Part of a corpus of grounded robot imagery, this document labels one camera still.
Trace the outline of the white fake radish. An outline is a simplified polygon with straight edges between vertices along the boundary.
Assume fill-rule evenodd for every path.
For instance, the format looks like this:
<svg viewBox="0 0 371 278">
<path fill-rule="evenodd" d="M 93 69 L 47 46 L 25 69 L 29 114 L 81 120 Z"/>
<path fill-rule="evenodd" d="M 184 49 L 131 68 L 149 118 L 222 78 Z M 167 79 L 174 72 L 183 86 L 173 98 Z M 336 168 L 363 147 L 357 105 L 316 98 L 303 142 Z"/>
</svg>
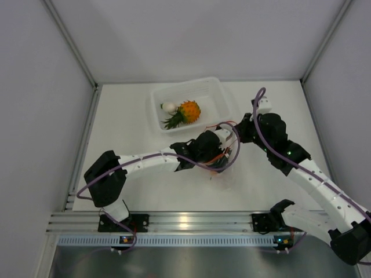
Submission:
<svg viewBox="0 0 371 278">
<path fill-rule="evenodd" d="M 177 105 L 175 103 L 165 102 L 161 104 L 161 109 L 169 114 L 172 114 L 177 111 Z"/>
</svg>

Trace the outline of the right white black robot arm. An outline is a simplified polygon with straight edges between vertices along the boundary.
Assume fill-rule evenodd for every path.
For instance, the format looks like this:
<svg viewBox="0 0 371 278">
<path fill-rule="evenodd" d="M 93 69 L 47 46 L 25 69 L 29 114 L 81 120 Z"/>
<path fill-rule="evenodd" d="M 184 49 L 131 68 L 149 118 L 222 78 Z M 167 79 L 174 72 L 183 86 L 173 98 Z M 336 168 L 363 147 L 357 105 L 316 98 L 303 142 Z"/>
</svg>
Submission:
<svg viewBox="0 0 371 278">
<path fill-rule="evenodd" d="M 274 113 L 246 113 L 236 125 L 242 143 L 254 143 L 285 177 L 304 189 L 326 215 L 301 208 L 284 199 L 275 204 L 265 219 L 257 219 L 254 230 L 273 232 L 296 228 L 330 246 L 349 265 L 370 265 L 370 211 L 353 201 L 318 167 L 311 155 L 288 139 L 286 123 Z"/>
</svg>

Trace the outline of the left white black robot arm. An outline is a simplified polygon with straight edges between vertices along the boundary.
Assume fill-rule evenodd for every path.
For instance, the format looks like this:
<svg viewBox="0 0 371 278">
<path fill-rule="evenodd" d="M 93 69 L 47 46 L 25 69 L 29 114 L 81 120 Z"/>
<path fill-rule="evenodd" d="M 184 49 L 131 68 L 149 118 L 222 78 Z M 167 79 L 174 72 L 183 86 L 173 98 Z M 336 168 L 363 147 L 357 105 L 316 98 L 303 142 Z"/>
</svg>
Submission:
<svg viewBox="0 0 371 278">
<path fill-rule="evenodd" d="M 104 152 L 85 172 L 84 180 L 95 207 L 111 216 L 118 231 L 130 227 L 130 211 L 123 199 L 126 181 L 146 174 L 177 172 L 195 166 L 223 171 L 228 164 L 232 132 L 207 130 L 196 139 L 176 142 L 160 151 L 141 155 L 119 156 L 113 150 Z"/>
</svg>

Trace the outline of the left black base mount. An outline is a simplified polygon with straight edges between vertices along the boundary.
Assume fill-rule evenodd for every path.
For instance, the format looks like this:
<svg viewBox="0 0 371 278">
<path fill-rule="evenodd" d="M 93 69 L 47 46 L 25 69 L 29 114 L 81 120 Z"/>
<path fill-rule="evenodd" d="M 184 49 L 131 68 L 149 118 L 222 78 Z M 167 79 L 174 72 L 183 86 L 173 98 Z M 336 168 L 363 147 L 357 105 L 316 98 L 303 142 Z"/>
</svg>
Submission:
<svg viewBox="0 0 371 278">
<path fill-rule="evenodd" d="M 150 216 L 148 214 L 131 214 L 129 218 L 121 221 L 121 224 L 128 227 L 133 232 L 148 232 Z M 99 218 L 98 232 L 101 233 L 118 233 L 128 232 L 125 228 L 115 223 L 106 214 Z"/>
</svg>

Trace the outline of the white plastic basket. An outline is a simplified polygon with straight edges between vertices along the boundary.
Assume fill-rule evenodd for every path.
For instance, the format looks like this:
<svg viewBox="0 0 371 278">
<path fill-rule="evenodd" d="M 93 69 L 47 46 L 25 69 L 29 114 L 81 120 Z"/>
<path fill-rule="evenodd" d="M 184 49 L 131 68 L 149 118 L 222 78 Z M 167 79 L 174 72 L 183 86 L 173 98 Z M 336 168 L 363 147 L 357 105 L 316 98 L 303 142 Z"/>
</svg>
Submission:
<svg viewBox="0 0 371 278">
<path fill-rule="evenodd" d="M 154 125 L 163 133 L 213 126 L 231 119 L 227 95 L 215 77 L 156 89 L 150 100 Z"/>
</svg>

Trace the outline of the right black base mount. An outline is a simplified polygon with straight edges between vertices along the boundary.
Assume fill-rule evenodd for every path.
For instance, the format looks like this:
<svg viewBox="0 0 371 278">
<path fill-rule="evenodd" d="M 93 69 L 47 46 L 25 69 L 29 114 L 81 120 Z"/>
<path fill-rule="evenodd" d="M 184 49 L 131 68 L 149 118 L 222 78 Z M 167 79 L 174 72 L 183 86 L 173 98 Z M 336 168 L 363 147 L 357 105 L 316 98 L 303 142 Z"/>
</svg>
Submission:
<svg viewBox="0 0 371 278">
<path fill-rule="evenodd" d="M 281 219 L 272 213 L 252 214 L 253 231 L 265 235 L 282 229 Z"/>
</svg>

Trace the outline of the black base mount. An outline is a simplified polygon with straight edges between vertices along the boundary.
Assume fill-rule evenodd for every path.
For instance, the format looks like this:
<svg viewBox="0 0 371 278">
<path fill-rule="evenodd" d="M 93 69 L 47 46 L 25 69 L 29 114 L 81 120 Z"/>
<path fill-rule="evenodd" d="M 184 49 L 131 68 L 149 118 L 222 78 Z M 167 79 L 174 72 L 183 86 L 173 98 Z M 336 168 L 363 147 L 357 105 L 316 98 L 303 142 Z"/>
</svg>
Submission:
<svg viewBox="0 0 371 278">
<path fill-rule="evenodd" d="M 131 214 L 129 218 L 121 221 L 121 224 L 128 227 L 133 232 L 148 232 L 150 216 L 148 214 Z M 98 232 L 101 233 L 118 233 L 128 232 L 125 228 L 115 223 L 106 214 L 99 218 Z"/>
<path fill-rule="evenodd" d="M 272 213 L 252 214 L 253 231 L 265 235 L 282 229 L 281 219 Z"/>
</svg>

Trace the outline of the clear zip bag orange seal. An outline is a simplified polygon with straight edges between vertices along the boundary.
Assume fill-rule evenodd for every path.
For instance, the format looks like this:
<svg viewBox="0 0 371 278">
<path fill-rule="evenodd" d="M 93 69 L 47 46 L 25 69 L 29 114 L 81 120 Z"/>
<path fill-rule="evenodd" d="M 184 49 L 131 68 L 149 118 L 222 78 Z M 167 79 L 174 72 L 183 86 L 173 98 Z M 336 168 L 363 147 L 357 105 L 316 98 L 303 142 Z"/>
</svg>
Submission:
<svg viewBox="0 0 371 278">
<path fill-rule="evenodd" d="M 232 132 L 232 152 L 231 156 L 229 158 L 229 162 L 232 162 L 232 160 L 235 158 L 236 152 L 237 152 L 237 137 L 235 133 L 233 132 L 231 126 L 235 126 L 237 123 L 233 120 L 227 120 L 228 124 L 223 125 L 211 125 L 206 126 L 204 131 L 207 130 L 218 130 L 218 129 L 227 129 Z M 235 177 L 234 177 L 234 167 L 230 166 L 229 168 L 225 169 L 224 171 L 210 171 L 209 174 L 209 183 L 213 185 L 218 191 L 222 192 L 230 192 L 231 188 L 235 184 Z"/>
</svg>

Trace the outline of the aluminium mounting rail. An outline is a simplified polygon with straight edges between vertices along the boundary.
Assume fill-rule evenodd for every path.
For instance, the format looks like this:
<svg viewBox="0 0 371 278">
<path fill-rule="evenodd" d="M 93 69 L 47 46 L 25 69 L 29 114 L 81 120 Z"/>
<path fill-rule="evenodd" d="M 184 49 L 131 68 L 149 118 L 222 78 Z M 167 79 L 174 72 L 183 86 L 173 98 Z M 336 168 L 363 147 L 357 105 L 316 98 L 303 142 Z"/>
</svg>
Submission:
<svg viewBox="0 0 371 278">
<path fill-rule="evenodd" d="M 252 211 L 152 211 L 147 220 L 135 222 L 149 233 L 252 233 Z M 46 227 L 47 233 L 93 234 L 103 224 L 103 213 L 65 211 L 53 213 Z"/>
</svg>

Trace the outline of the orange fake pineapple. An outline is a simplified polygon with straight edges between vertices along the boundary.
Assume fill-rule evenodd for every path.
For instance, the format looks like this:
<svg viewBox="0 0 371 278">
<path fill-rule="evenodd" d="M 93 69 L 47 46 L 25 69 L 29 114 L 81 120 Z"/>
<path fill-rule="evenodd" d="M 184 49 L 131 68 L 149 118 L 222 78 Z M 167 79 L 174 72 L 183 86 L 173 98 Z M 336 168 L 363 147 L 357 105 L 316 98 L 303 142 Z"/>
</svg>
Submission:
<svg viewBox="0 0 371 278">
<path fill-rule="evenodd" d="M 201 109 L 196 101 L 187 100 L 177 106 L 175 113 L 167 114 L 170 117 L 162 121 L 162 123 L 166 130 L 170 130 L 180 125 L 189 125 L 196 122 L 201 115 Z"/>
</svg>

